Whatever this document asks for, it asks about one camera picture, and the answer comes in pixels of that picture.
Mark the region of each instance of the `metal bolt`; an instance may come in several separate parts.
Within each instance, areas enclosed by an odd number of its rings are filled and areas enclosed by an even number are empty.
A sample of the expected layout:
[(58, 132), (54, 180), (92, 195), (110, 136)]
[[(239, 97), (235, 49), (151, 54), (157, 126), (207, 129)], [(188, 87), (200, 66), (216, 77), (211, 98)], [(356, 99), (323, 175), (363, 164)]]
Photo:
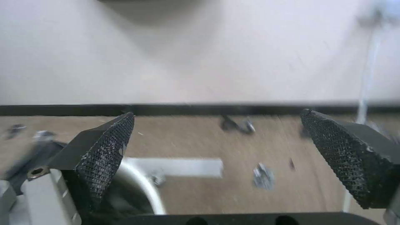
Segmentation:
[(28, 174), (27, 174), (28, 181), (34, 180), (34, 179), (39, 178), (48, 173), (50, 173), (50, 169), (47, 166), (40, 166), (40, 167), (31, 169), (28, 171)]
[(165, 182), (165, 174), (162, 171), (153, 171), (149, 176), (148, 179), (153, 182), (156, 186), (161, 186)]

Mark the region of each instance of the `wooden floor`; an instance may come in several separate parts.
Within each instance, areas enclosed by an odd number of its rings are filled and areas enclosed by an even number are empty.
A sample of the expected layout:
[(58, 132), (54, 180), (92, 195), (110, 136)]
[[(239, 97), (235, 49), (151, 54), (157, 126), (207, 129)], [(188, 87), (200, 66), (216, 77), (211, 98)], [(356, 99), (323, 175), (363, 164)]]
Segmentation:
[[(400, 126), (399, 115), (370, 118), (389, 129)], [(48, 130), (57, 134), (58, 141), (69, 142), (80, 131), (110, 119), (0, 117), (0, 131), (17, 123), (27, 126), (14, 139), (0, 138), (0, 169), (27, 151), (36, 131)], [(170, 214), (340, 211), (344, 187), (312, 141), (300, 138), (299, 118), (259, 116), (252, 121), (256, 133), (247, 136), (223, 132), (219, 117), (136, 117), (126, 156), (222, 159), (222, 179), (167, 177), (160, 192)], [(253, 185), (253, 169), (260, 162), (274, 173), (273, 190)], [(383, 223), (383, 210), (362, 210), (353, 201), (350, 212)]]

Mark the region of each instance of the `screw hole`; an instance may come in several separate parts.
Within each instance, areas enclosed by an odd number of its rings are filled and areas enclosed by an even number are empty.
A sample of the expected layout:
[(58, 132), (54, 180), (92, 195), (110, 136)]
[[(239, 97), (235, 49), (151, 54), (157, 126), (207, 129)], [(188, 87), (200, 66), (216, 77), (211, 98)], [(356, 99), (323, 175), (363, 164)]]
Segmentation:
[(186, 222), (186, 225), (208, 225), (208, 223), (203, 218), (193, 217)]
[(299, 225), (297, 220), (290, 216), (278, 216), (275, 220), (275, 225)]
[(37, 174), (41, 173), (42, 171), (43, 171), (43, 168), (37, 168), (37, 169), (32, 170), (31, 174), (37, 175)]

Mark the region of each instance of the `textured gripper pad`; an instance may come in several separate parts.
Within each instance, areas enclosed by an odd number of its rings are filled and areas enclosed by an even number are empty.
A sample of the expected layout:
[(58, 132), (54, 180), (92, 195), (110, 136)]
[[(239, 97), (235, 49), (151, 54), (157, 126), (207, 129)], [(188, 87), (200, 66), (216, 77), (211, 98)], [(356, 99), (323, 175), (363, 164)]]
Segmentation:
[(104, 131), (75, 168), (88, 186), (94, 208), (100, 204), (121, 164), (132, 130), (133, 114), (126, 114)]
[(386, 208), (400, 181), (398, 146), (372, 128), (301, 113), (318, 151), (363, 208)]

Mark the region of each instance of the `black baseboard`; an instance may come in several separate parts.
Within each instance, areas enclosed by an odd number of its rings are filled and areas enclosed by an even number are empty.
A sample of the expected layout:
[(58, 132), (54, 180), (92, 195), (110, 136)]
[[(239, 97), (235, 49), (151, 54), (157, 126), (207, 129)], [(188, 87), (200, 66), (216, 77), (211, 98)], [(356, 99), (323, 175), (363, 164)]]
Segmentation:
[[(133, 112), (137, 116), (169, 115), (298, 115), (304, 108), (325, 114), (357, 112), (351, 105), (208, 105), (208, 104), (92, 104), (92, 105), (6, 105), (0, 116), (118, 116)], [(369, 113), (400, 113), (400, 105), (370, 106)]]

